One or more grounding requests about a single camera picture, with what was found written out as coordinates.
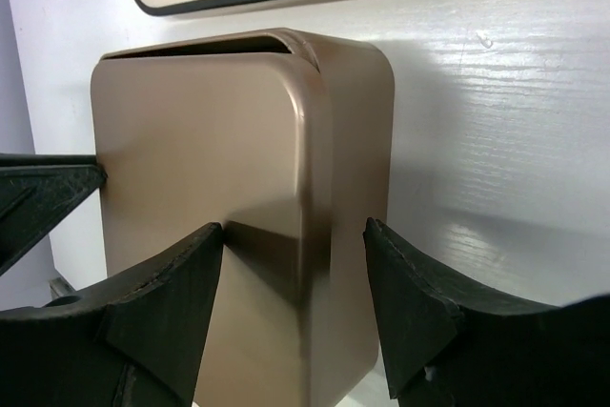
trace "gray wall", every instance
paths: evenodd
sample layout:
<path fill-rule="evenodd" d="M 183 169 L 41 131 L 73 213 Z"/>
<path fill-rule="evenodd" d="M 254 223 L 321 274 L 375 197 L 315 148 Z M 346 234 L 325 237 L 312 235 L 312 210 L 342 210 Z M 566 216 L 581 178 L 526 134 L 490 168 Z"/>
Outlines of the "gray wall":
<path fill-rule="evenodd" d="M 0 0 L 0 153 L 33 153 L 28 105 L 9 0 Z M 42 305 L 56 277 L 45 238 L 0 277 L 0 310 Z"/>

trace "brown container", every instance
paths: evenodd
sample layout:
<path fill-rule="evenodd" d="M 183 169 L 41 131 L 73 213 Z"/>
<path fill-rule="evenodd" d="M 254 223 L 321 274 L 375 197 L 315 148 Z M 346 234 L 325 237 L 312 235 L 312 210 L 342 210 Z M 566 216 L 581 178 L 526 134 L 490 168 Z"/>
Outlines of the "brown container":
<path fill-rule="evenodd" d="M 383 54 L 288 30 L 123 51 L 91 101 L 109 275 L 227 230 L 195 401 L 335 405 L 377 356 L 361 233 L 387 206 Z"/>

